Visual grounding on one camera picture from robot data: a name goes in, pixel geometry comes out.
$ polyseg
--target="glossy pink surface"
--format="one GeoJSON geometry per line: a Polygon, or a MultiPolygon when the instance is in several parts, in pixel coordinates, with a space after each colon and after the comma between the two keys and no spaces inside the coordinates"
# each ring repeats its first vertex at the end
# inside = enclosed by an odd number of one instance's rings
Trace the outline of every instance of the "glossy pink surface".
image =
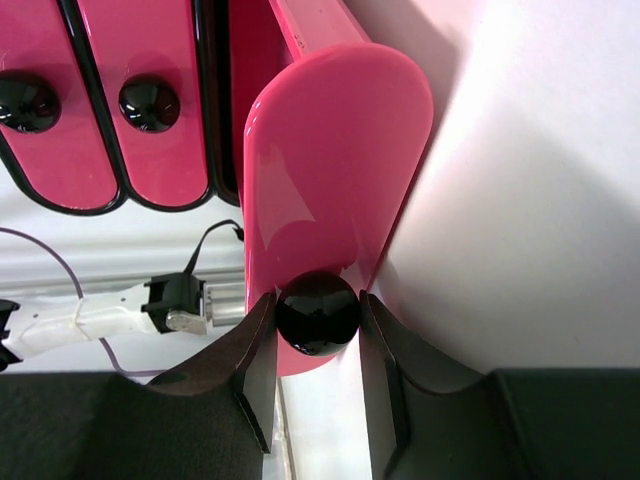
{"type": "Polygon", "coordinates": [[[208,179],[191,2],[78,3],[134,190],[168,207],[199,200],[208,179]],[[159,76],[178,95],[180,117],[165,132],[140,132],[119,111],[120,89],[140,74],[159,76]]]}
{"type": "Polygon", "coordinates": [[[240,202],[243,197],[244,124],[254,100],[291,55],[267,0],[229,2],[231,43],[231,128],[240,202]]]}
{"type": "Polygon", "coordinates": [[[10,70],[45,79],[62,107],[42,133],[0,127],[33,189],[70,209],[109,205],[118,187],[55,0],[0,2],[0,71],[10,70]]]}
{"type": "Polygon", "coordinates": [[[332,45],[369,40],[342,0],[269,0],[294,60],[332,45]]]}
{"type": "MultiPolygon", "coordinates": [[[[431,129],[420,68],[381,45],[305,55],[256,99],[246,123],[244,198],[248,306],[310,270],[367,288],[431,129]]],[[[282,338],[278,374],[330,358],[282,338]]]]}

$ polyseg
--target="pink paddle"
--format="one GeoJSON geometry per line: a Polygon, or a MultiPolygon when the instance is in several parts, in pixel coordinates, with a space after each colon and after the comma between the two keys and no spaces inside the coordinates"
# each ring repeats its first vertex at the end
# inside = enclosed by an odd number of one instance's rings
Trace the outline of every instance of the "pink paddle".
{"type": "MultiPolygon", "coordinates": [[[[294,61],[258,95],[244,130],[249,308],[310,270],[367,288],[433,118],[420,68],[369,42],[341,1],[271,6],[294,61]]],[[[279,375],[331,358],[282,338],[278,349],[279,375]]]]}

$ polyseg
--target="black plastic connector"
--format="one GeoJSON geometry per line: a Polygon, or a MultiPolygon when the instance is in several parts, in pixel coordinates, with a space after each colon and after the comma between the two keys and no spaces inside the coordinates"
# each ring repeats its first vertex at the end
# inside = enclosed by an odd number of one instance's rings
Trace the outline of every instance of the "black plastic connector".
{"type": "Polygon", "coordinates": [[[19,303],[12,302],[11,300],[0,299],[0,372],[6,370],[10,364],[22,361],[7,347],[2,345],[2,340],[9,338],[9,330],[7,330],[6,327],[7,323],[9,323],[11,312],[15,312],[19,308],[19,303]]]}
{"type": "Polygon", "coordinates": [[[203,285],[203,281],[187,272],[153,277],[144,284],[149,287],[149,303],[142,306],[142,311],[149,314],[160,333],[172,332],[167,327],[167,314],[178,310],[200,315],[203,285]]]}

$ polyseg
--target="black knob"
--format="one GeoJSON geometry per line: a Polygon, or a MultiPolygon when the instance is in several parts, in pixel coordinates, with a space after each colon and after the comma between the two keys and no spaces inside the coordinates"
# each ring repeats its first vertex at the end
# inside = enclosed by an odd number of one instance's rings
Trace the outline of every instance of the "black knob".
{"type": "Polygon", "coordinates": [[[136,77],[120,90],[120,111],[142,132],[164,132],[178,121],[180,101],[166,83],[156,77],[136,77]]]}
{"type": "Polygon", "coordinates": [[[40,133],[60,118],[60,102],[47,83],[33,74],[0,74],[0,123],[21,133],[40,133]]]}
{"type": "Polygon", "coordinates": [[[282,337],[306,355],[342,350],[360,325],[360,303],[347,282],[328,272],[309,272],[292,280],[275,310],[282,337]]]}

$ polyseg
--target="cable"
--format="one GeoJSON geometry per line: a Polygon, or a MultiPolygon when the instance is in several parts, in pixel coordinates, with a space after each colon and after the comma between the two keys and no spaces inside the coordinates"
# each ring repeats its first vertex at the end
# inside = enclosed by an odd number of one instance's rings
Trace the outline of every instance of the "cable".
{"type": "MultiPolygon", "coordinates": [[[[69,264],[64,260],[64,258],[62,258],[53,248],[51,248],[49,245],[47,245],[43,241],[38,240],[37,238],[32,237],[27,233],[21,232],[19,230],[13,230],[12,228],[0,227],[0,233],[6,233],[8,235],[14,235],[16,237],[23,238],[24,240],[28,240],[31,243],[35,243],[40,248],[45,250],[49,255],[55,258],[55,260],[60,264],[60,266],[62,266],[62,268],[65,269],[65,271],[67,272],[67,275],[69,276],[69,278],[71,279],[71,282],[73,283],[73,286],[76,290],[76,294],[78,295],[78,299],[82,300],[84,298],[84,292],[82,291],[82,286],[80,285],[80,281],[78,280],[77,275],[71,269],[71,266],[69,266],[69,264]]],[[[111,348],[111,345],[109,345],[109,342],[107,341],[107,339],[101,338],[100,344],[102,345],[102,348],[104,348],[105,352],[107,353],[107,356],[109,357],[109,361],[111,362],[111,366],[120,375],[124,375],[127,377],[155,377],[156,375],[160,375],[161,373],[164,373],[164,370],[139,370],[139,371],[125,370],[120,366],[120,363],[118,362],[118,358],[116,357],[116,354],[111,348]]]]}
{"type": "Polygon", "coordinates": [[[191,254],[189,262],[187,262],[184,273],[193,274],[193,271],[196,268],[196,263],[198,262],[198,256],[200,255],[200,249],[202,248],[202,244],[204,243],[205,238],[207,238],[207,235],[213,232],[216,228],[223,227],[224,225],[233,225],[233,231],[235,232],[236,237],[238,237],[238,240],[240,240],[241,242],[244,241],[244,230],[240,225],[238,225],[238,222],[236,222],[235,220],[231,220],[230,218],[228,218],[226,220],[222,220],[221,222],[214,223],[202,234],[202,238],[198,242],[196,249],[191,254]]]}

